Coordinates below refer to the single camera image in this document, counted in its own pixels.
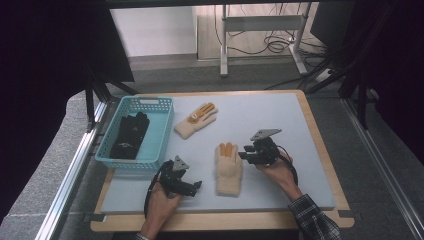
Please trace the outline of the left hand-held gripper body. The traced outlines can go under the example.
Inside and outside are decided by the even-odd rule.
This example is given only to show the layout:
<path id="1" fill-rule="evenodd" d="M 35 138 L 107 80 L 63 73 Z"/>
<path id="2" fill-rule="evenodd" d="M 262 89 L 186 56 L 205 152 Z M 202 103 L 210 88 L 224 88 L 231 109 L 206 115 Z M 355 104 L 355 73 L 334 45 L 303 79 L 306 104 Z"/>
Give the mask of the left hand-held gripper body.
<path id="1" fill-rule="evenodd" d="M 179 156 L 163 163 L 159 169 L 159 182 L 168 197 L 174 197 L 177 194 L 185 196 L 186 191 L 192 189 L 198 190 L 198 188 L 194 186 L 194 183 L 190 184 L 182 181 L 182 177 L 188 168 L 189 165 Z"/>

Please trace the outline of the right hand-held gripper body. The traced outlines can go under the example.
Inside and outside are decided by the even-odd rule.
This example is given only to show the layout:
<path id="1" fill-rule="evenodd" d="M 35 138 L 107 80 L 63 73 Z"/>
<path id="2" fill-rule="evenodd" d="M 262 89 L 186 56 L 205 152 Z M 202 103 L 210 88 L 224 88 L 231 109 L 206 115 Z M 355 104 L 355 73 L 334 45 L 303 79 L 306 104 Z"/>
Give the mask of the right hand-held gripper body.
<path id="1" fill-rule="evenodd" d="M 280 132 L 281 129 L 258 130 L 250 138 L 253 145 L 251 146 L 250 154 L 248 155 L 248 163 L 272 165 L 280 157 L 280 151 L 271 139 L 271 136 Z"/>

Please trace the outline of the cream glove with orange fingers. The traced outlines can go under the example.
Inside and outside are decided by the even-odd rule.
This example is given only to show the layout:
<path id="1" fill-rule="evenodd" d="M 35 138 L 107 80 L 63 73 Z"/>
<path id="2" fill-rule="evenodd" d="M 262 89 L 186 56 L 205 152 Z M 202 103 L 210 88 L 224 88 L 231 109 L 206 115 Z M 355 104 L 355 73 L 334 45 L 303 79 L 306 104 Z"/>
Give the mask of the cream glove with orange fingers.
<path id="1" fill-rule="evenodd" d="M 183 139 L 189 138 L 216 120 L 218 108 L 212 103 L 204 103 L 189 114 L 183 121 L 174 127 L 177 134 Z"/>
<path id="2" fill-rule="evenodd" d="M 238 146 L 220 143 L 215 150 L 216 192 L 221 196 L 238 197 L 241 191 L 243 163 Z"/>

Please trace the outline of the light blue plastic basket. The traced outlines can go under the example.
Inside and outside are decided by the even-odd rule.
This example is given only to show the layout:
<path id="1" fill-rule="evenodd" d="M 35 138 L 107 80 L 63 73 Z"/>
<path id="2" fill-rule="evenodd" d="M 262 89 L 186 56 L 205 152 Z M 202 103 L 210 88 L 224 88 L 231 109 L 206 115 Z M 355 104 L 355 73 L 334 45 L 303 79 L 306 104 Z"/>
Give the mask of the light blue plastic basket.
<path id="1" fill-rule="evenodd" d="M 150 124 L 136 158 L 134 160 L 111 158 L 110 152 L 118 135 L 121 118 L 128 115 L 135 116 L 138 112 L 145 113 Z M 110 168 L 157 170 L 164 160 L 173 117 L 173 100 L 169 97 L 123 97 L 101 141 L 95 159 Z"/>

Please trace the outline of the black glove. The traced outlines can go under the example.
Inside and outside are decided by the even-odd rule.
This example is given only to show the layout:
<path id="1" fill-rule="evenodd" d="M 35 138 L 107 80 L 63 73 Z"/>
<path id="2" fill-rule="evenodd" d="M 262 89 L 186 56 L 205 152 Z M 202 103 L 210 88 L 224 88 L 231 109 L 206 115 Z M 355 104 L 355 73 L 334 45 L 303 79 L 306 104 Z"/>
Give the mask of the black glove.
<path id="1" fill-rule="evenodd" d="M 110 157 L 113 159 L 134 160 L 144 140 L 150 120 L 143 112 L 135 116 L 121 118 L 118 135 L 114 141 Z"/>

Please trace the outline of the person's right hand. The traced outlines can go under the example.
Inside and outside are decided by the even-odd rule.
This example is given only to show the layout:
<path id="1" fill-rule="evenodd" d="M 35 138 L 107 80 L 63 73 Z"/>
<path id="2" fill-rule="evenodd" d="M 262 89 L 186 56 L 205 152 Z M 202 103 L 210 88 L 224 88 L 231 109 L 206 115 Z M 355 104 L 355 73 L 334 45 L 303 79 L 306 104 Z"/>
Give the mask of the person's right hand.
<path id="1" fill-rule="evenodd" d="M 296 185 L 294 175 L 289 165 L 281 159 L 277 159 L 270 166 L 256 165 L 256 168 L 262 171 L 266 176 L 272 179 L 285 193 L 290 201 L 297 200 L 303 193 Z"/>

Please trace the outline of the person's left hand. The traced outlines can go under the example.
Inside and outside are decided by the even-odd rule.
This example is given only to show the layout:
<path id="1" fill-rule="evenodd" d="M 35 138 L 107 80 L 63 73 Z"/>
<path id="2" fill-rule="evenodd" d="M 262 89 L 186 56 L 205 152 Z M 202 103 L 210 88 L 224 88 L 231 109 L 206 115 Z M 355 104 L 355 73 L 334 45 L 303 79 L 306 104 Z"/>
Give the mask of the person's left hand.
<path id="1" fill-rule="evenodd" d="M 145 225 L 150 230 L 159 230 L 174 214 L 181 199 L 179 194 L 169 198 L 162 185 L 156 182 L 151 192 Z"/>

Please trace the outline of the wooden table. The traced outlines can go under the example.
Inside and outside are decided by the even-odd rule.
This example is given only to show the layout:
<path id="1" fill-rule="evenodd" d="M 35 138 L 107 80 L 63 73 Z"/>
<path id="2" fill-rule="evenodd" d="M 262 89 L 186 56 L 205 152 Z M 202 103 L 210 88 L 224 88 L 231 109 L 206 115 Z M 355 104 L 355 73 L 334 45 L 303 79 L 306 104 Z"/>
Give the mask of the wooden table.
<path id="1" fill-rule="evenodd" d="M 172 94 L 174 120 L 180 122 L 199 105 L 212 102 L 217 119 L 183 140 L 169 138 L 166 158 L 181 156 L 189 165 L 185 180 L 202 181 L 195 197 L 182 201 L 165 224 L 167 231 L 225 231 L 293 229 L 293 215 L 282 191 L 263 173 L 245 165 L 239 197 L 220 197 L 215 192 L 214 152 L 221 142 L 239 147 L 249 144 L 261 128 L 281 129 L 274 141 L 294 159 L 302 191 L 342 228 L 355 220 L 340 186 L 314 116 L 300 90 L 200 92 Z"/>

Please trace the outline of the light grey table mat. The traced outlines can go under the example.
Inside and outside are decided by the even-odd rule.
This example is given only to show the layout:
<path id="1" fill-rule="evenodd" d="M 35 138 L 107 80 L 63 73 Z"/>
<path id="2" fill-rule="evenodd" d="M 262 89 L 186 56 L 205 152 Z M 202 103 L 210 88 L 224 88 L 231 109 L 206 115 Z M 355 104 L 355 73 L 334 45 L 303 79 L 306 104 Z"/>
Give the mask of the light grey table mat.
<path id="1" fill-rule="evenodd" d="M 203 103 L 213 103 L 217 119 L 188 139 L 182 139 L 175 126 Z M 113 159 L 110 150 L 121 134 L 123 119 L 142 112 L 150 121 L 145 139 L 135 158 Z M 289 201 L 276 184 L 249 163 L 243 165 L 241 193 L 237 197 L 216 192 L 215 149 L 230 141 L 239 147 L 251 144 L 260 129 L 274 129 L 276 144 L 286 148 L 294 159 L 300 188 L 329 210 L 336 203 L 321 164 L 298 97 L 293 93 L 206 95 L 184 97 L 125 97 L 121 100 L 101 145 L 97 160 L 112 168 L 114 175 L 101 206 L 104 213 L 132 214 L 144 209 L 150 182 L 166 160 L 180 156 L 189 166 L 184 176 L 189 183 L 201 184 L 197 194 L 186 197 L 182 212 L 238 212 L 277 210 Z"/>

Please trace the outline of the white power strip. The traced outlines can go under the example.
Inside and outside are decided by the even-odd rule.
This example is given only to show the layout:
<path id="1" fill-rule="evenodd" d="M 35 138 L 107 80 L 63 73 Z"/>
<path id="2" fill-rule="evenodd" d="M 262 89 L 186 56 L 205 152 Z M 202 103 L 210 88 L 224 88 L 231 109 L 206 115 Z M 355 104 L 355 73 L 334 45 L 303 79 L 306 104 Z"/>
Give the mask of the white power strip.
<path id="1" fill-rule="evenodd" d="M 315 81 L 316 82 L 322 82 L 322 81 L 326 80 L 328 77 L 330 77 L 332 74 L 333 74 L 333 70 L 326 68 L 315 78 Z"/>

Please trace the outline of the black tripod stand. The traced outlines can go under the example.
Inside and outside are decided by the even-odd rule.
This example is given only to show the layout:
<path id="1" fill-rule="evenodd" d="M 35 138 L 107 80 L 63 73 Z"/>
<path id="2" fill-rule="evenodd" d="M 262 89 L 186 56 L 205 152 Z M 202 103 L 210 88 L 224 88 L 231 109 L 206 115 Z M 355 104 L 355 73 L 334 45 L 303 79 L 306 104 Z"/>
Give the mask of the black tripod stand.
<path id="1" fill-rule="evenodd" d="M 88 64 L 85 64 L 85 69 L 88 73 L 88 79 L 86 80 L 85 87 L 86 110 L 88 119 L 87 131 L 91 132 L 96 126 L 93 95 L 96 95 L 103 103 L 110 101 L 112 99 L 112 94 L 106 86 L 107 83 L 112 84 L 113 86 L 123 90 L 130 95 L 136 95 L 137 91 L 120 81 L 96 75 Z"/>
<path id="2" fill-rule="evenodd" d="M 342 53 L 348 54 L 350 60 L 347 62 L 346 66 L 340 68 L 335 74 L 311 87 L 307 87 L 305 84 L 305 80 L 310 76 L 310 73 L 301 77 L 302 82 L 300 84 L 300 90 L 305 94 L 314 94 L 344 77 L 345 80 L 340 86 L 338 94 L 342 99 L 346 99 L 350 98 L 354 91 L 357 91 L 356 119 L 365 130 L 368 129 L 366 123 L 368 81 L 363 77 L 363 69 L 367 61 L 367 56 L 392 10 L 392 0 L 381 0 L 354 36 L 340 50 L 332 54 L 332 57 L 341 57 Z"/>

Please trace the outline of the black curtain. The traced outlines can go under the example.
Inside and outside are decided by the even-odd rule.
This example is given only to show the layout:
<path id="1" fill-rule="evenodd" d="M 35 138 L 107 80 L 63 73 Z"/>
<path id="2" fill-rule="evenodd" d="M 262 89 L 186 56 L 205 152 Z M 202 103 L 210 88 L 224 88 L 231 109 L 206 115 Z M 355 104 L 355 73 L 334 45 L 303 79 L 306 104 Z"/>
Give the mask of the black curtain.
<path id="1" fill-rule="evenodd" d="M 105 0 L 0 0 L 0 224 L 90 80 L 130 82 Z"/>
<path id="2" fill-rule="evenodd" d="M 376 110 L 424 164 L 424 0 L 356 0 L 345 38 L 354 36 L 357 65 L 339 92 L 375 90 Z"/>

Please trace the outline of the aluminium rail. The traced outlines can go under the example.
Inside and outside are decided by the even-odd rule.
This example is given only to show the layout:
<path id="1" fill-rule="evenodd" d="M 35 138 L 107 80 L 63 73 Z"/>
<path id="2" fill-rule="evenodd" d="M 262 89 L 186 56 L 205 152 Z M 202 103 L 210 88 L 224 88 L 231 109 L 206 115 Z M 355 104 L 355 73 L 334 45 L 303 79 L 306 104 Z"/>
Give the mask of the aluminium rail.
<path id="1" fill-rule="evenodd" d="M 34 240 L 51 240 L 54 236 L 62 215 L 65 212 L 69 197 L 76 186 L 81 169 L 86 162 L 91 145 L 97 134 L 98 124 L 101 122 L 106 110 L 107 104 L 102 102 L 95 108 L 93 127 L 88 132 L 84 133 L 50 209 Z"/>
<path id="2" fill-rule="evenodd" d="M 372 135 L 362 126 L 362 124 L 357 119 L 357 111 L 355 110 L 354 105 L 346 99 L 341 99 L 341 103 L 344 106 L 373 163 L 375 164 L 377 171 L 379 172 L 383 182 L 386 185 L 386 188 L 396 203 L 408 228 L 412 232 L 414 239 L 424 240 L 424 221 L 421 219 L 416 208 L 413 206 L 409 197 L 406 195 L 401 185 L 395 178 Z"/>

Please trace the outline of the white metal desk frame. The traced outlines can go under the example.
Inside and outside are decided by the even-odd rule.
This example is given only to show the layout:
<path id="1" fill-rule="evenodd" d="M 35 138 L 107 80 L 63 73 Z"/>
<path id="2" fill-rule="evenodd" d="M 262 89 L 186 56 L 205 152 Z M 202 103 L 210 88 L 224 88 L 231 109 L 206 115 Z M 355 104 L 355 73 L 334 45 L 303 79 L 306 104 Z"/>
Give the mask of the white metal desk frame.
<path id="1" fill-rule="evenodd" d="M 278 15 L 278 16 L 240 16 L 229 17 L 227 6 L 222 6 L 222 43 L 220 49 L 220 76 L 228 76 L 228 54 L 227 54 L 227 33 L 234 31 L 294 31 L 296 35 L 291 38 L 289 50 L 297 66 L 300 75 L 306 75 L 307 69 L 300 57 L 299 46 L 312 3 L 308 2 L 302 14 L 298 15 Z"/>

